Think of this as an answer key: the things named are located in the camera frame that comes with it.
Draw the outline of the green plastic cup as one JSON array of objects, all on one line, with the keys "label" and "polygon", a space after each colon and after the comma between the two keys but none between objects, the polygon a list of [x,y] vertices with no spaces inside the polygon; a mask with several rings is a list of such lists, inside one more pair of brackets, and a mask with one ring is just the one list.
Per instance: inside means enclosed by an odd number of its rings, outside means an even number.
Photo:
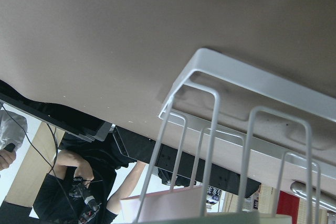
[{"label": "green plastic cup", "polygon": [[243,213],[211,214],[206,217],[184,218],[174,220],[145,221],[142,223],[161,223],[161,224],[255,224],[255,223],[292,223],[292,217],[288,215],[262,214],[257,211]]}]

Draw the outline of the pink plastic cup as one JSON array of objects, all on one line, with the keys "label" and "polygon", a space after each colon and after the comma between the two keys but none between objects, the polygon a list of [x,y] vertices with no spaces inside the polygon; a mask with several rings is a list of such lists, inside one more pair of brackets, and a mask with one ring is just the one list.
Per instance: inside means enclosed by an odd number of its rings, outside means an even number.
[{"label": "pink plastic cup", "polygon": [[146,194],[139,223],[198,217],[202,192],[195,186]]}]

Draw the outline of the person in black shirt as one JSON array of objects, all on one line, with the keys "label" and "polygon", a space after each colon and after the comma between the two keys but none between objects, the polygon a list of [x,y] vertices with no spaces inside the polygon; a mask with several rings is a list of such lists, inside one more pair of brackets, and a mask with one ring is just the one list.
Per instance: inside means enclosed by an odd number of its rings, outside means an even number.
[{"label": "person in black shirt", "polygon": [[112,133],[94,142],[66,133],[33,209],[43,223],[113,223],[121,211],[121,200],[134,191],[146,166],[136,161],[113,193],[117,170],[133,162],[120,153]]}]

